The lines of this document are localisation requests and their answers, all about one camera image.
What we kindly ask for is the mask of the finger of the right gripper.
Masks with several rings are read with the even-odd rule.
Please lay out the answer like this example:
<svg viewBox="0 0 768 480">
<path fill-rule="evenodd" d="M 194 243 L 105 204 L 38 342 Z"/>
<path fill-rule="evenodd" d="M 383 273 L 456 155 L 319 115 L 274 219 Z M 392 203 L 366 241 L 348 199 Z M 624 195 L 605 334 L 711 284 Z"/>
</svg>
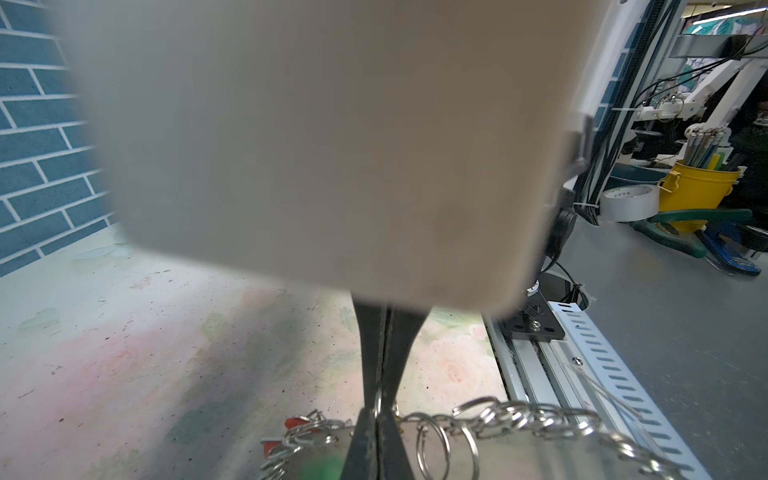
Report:
<svg viewBox="0 0 768 480">
<path fill-rule="evenodd" d="M 364 406 L 375 406 L 381 389 L 388 307 L 353 298 L 360 336 Z"/>
<path fill-rule="evenodd" d="M 389 308 L 385 317 L 384 349 L 381 360 L 381 394 L 383 404 L 391 408 L 403 377 L 405 366 L 430 311 Z"/>
</svg>

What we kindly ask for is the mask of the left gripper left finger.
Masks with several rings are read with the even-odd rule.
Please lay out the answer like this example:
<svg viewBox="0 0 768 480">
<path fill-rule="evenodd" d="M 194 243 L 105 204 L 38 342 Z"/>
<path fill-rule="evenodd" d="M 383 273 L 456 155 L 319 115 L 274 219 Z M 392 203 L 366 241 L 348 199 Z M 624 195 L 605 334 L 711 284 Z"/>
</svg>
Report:
<svg viewBox="0 0 768 480">
<path fill-rule="evenodd" d="M 363 408 L 355 425 L 341 473 L 341 480 L 378 478 L 376 418 L 372 409 Z"/>
</svg>

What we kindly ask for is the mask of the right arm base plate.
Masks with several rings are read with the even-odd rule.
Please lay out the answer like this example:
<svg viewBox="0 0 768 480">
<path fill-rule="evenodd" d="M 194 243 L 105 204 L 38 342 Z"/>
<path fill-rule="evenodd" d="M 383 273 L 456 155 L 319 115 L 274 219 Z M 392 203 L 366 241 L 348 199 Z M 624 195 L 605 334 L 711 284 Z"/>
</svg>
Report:
<svg viewBox="0 0 768 480">
<path fill-rule="evenodd" d="M 511 340 L 550 342 L 564 340 L 565 330 L 540 291 L 529 293 L 522 307 L 498 321 Z"/>
</svg>

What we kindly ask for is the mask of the large keyring with chain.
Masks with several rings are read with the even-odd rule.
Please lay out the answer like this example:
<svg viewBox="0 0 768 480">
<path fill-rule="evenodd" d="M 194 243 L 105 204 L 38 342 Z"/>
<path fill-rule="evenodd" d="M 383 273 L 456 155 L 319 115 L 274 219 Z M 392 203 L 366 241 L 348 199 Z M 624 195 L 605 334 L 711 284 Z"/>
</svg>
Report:
<svg viewBox="0 0 768 480">
<path fill-rule="evenodd" d="M 486 396 L 447 414 L 391 411 L 414 479 L 683 478 L 587 409 Z M 338 442 L 292 457 L 285 479 L 340 479 L 356 425 L 345 423 Z"/>
</svg>

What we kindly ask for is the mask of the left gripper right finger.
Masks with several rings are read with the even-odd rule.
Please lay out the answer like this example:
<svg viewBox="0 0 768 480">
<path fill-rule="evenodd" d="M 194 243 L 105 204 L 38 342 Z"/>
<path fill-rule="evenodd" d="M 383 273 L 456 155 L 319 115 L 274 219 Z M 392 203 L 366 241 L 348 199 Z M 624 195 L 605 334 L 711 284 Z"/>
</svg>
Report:
<svg viewBox="0 0 768 480">
<path fill-rule="evenodd" d="M 400 430 L 391 410 L 383 410 L 377 419 L 377 478 L 414 479 Z"/>
</svg>

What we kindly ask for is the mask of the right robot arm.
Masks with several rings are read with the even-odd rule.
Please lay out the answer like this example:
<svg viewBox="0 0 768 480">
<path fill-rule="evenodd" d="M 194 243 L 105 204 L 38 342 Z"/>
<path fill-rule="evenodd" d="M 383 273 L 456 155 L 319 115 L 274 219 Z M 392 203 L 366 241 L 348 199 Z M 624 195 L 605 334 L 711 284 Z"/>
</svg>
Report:
<svg viewBox="0 0 768 480">
<path fill-rule="evenodd" d="M 559 260 L 565 242 L 575 226 L 578 214 L 589 219 L 595 207 L 577 201 L 597 196 L 597 189 L 607 181 L 607 168 L 615 162 L 618 140 L 626 132 L 631 115 L 619 111 L 628 107 L 639 93 L 642 72 L 658 56 L 664 36 L 679 22 L 679 1 L 650 1 L 643 17 L 625 37 L 610 40 L 608 46 L 622 46 L 627 52 L 613 87 L 598 90 L 603 95 L 603 111 L 588 116 L 584 131 L 577 137 L 578 157 L 573 161 L 577 180 L 572 191 L 563 188 L 558 194 L 558 210 L 547 237 L 544 257 L 549 260 L 538 276 L 548 273 Z M 361 340 L 364 408 L 381 415 L 394 408 L 397 391 L 407 365 L 413 343 L 427 319 L 429 310 L 415 311 L 392 304 L 376 304 L 352 298 Z"/>
</svg>

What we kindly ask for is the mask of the bunch of coloured key tags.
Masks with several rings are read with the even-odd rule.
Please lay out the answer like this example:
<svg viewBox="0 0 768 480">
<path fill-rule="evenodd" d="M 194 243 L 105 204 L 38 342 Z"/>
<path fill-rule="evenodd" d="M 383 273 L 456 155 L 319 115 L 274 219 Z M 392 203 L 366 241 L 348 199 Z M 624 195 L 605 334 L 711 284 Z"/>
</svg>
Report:
<svg viewBox="0 0 768 480">
<path fill-rule="evenodd" d="M 280 437 L 260 440 L 264 456 L 260 479 L 285 479 L 292 457 L 312 447 L 338 442 L 338 432 L 347 425 L 343 420 L 329 419 L 315 409 L 306 415 L 287 418 L 284 427 L 285 432 Z"/>
</svg>

